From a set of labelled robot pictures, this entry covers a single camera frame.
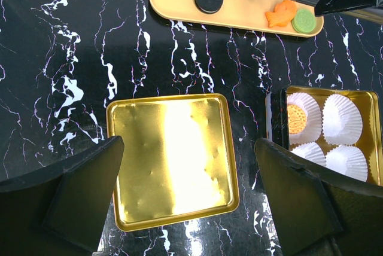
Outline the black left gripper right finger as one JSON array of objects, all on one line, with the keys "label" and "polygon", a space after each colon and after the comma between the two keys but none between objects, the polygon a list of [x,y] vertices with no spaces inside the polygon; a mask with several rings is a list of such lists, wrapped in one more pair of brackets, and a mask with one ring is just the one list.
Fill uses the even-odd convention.
[{"label": "black left gripper right finger", "polygon": [[284,255],[382,255],[382,187],[265,138],[255,152]]}]

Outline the orange fish cookie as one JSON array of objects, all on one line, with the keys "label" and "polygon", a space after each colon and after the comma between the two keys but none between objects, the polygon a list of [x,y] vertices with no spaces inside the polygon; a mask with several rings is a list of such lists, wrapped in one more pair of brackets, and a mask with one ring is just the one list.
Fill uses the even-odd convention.
[{"label": "orange fish cookie", "polygon": [[270,28],[279,26],[286,27],[297,13],[297,5],[294,1],[284,0],[276,4],[273,11],[265,12],[265,17]]}]

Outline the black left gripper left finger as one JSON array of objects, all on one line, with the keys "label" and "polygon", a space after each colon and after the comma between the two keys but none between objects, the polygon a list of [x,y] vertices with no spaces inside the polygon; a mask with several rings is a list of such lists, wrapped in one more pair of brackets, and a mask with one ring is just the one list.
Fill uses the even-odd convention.
[{"label": "black left gripper left finger", "polygon": [[120,136],[1,181],[1,255],[92,255],[120,170]]}]

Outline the orange round cookie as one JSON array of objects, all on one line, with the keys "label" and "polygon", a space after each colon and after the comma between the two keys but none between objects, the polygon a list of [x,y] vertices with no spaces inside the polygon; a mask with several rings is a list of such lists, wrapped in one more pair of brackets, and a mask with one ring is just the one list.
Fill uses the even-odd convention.
[{"label": "orange round cookie", "polygon": [[296,135],[303,132],[308,122],[304,110],[297,105],[289,104],[287,106],[287,112],[289,133]]}]

